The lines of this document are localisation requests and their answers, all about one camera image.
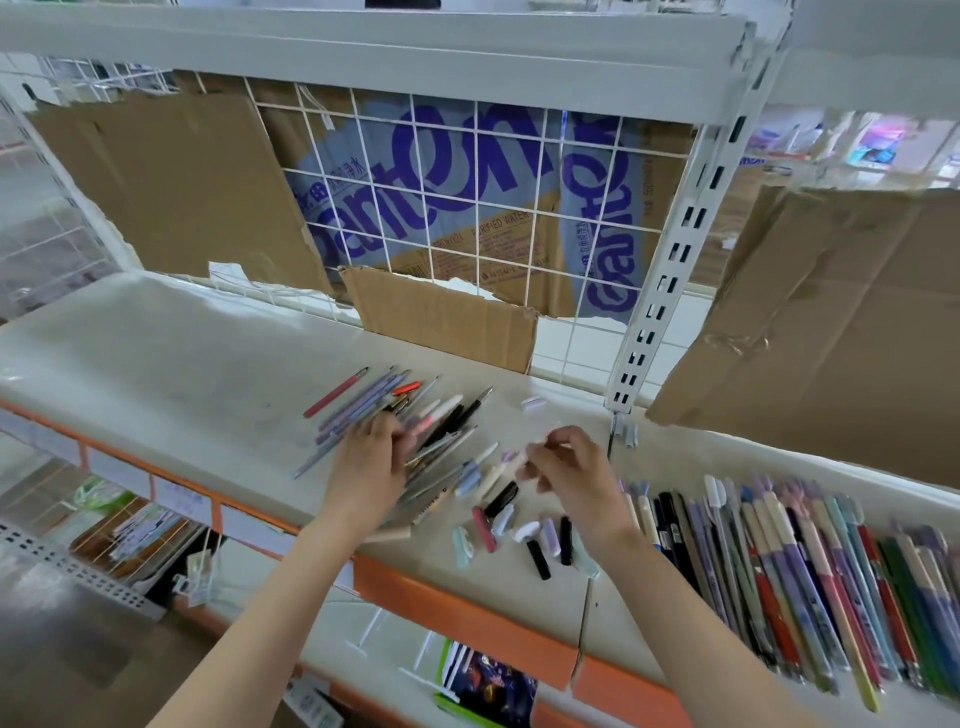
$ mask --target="hand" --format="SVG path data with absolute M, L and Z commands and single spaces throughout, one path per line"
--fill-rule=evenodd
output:
M 539 493 L 557 494 L 587 551 L 598 562 L 611 543 L 636 530 L 607 454 L 580 427 L 553 430 L 545 444 L 527 446 L 527 458 L 517 475 L 539 478 Z
M 389 412 L 352 426 L 337 448 L 321 515 L 346 530 L 355 545 L 383 523 L 403 493 L 403 464 L 417 438 Z

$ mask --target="floor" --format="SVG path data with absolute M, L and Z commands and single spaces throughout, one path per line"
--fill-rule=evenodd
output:
M 142 728 L 213 645 L 0 546 L 0 725 Z M 302 726 L 281 705 L 273 728 Z

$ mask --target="cardboard box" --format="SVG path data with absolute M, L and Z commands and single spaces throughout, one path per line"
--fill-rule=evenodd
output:
M 647 417 L 960 488 L 960 192 L 764 191 Z
M 247 85 L 237 77 L 178 71 L 176 79 L 187 93 L 248 94 Z M 292 83 L 262 79 L 249 83 L 257 102 L 273 105 L 260 108 L 264 125 L 300 210 L 307 221 L 324 226 L 311 231 L 327 266 L 387 268 L 389 255 L 397 273 L 429 278 L 432 271 L 436 279 L 479 280 L 503 301 L 526 304 L 550 316 L 573 316 L 582 283 L 559 273 L 585 273 L 596 235 L 589 271 L 595 281 L 588 283 L 580 314 L 629 320 L 636 291 L 604 283 L 641 286 L 659 238 L 655 232 L 603 225 L 598 231 L 591 223 L 547 215 L 538 215 L 533 230 L 532 212 L 493 206 L 595 218 L 612 155 L 577 142 L 612 144 L 616 117 L 551 110 L 546 114 L 546 136 L 555 141 L 544 143 L 541 160 L 543 109 L 480 103 L 481 130 L 517 137 L 481 133 L 474 139 L 472 101 L 416 97 L 419 123 L 464 131 L 416 127 L 415 132 L 405 94 L 356 90 L 351 98 L 349 89 L 334 86 L 300 84 L 298 93 L 298 85 Z M 336 115 L 354 114 L 354 100 L 360 114 L 385 121 L 365 119 L 358 125 L 355 118 Z M 319 113 L 304 114 L 301 101 Z M 685 124 L 627 119 L 621 146 L 686 154 L 692 132 Z M 340 181 L 325 184 L 318 176 L 321 165 L 314 148 L 323 172 Z M 660 229 L 684 159 L 620 152 L 612 168 L 604 220 Z M 426 204 L 420 195 L 421 172 Z M 478 215 L 471 201 L 474 177 L 481 188 Z M 371 179 L 392 189 L 370 187 Z M 432 197 L 430 192 L 445 197 Z M 384 245 L 381 237 L 395 242 Z M 428 244 L 432 250 L 423 247 Z M 490 258 L 480 261 L 479 270 L 478 250 Z M 531 273 L 529 287 L 528 263 L 544 269 Z
M 367 267 L 341 268 L 363 328 L 526 374 L 537 312 Z
M 231 262 L 332 292 L 249 99 L 129 94 L 41 104 L 30 120 L 148 270 L 206 278 L 210 261 Z

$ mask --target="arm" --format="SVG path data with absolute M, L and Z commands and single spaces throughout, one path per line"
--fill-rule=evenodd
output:
M 643 539 L 606 454 L 580 427 L 554 430 L 545 445 L 529 446 L 527 455 L 520 475 L 538 477 L 541 492 L 560 497 L 694 725 L 821 725 Z
M 320 514 L 149 728 L 271 724 L 333 580 L 403 491 L 403 462 L 412 445 L 389 414 L 350 431 L 337 451 Z

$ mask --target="red pencil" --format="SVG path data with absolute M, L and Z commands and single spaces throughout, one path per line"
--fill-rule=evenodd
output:
M 307 408 L 307 410 L 303 413 L 303 417 L 305 417 L 305 418 L 307 418 L 307 419 L 313 417 L 315 414 L 317 414 L 318 412 L 320 412 L 320 410 L 322 410 L 324 407 L 326 407 L 326 406 L 327 406 L 328 404 L 330 404 L 332 401 L 334 401 L 334 400 L 336 400 L 338 397 L 340 397 L 340 395 L 342 395 L 344 392 L 346 392 L 347 389 L 349 389 L 349 388 L 352 387 L 354 384 L 356 384 L 358 381 L 360 381 L 360 379 L 363 377 L 363 375 L 365 375 L 369 370 L 370 370 L 370 367 L 364 367 L 364 368 L 361 369 L 359 372 L 357 372 L 355 375 L 349 377 L 346 381 L 344 381 L 343 384 L 340 384 L 338 387 L 336 387 L 335 389 L 331 390 L 329 393 L 327 393 L 326 395 L 324 395 L 324 397 L 323 397 L 321 400 L 315 402 L 314 404 L 311 404 L 311 405 Z

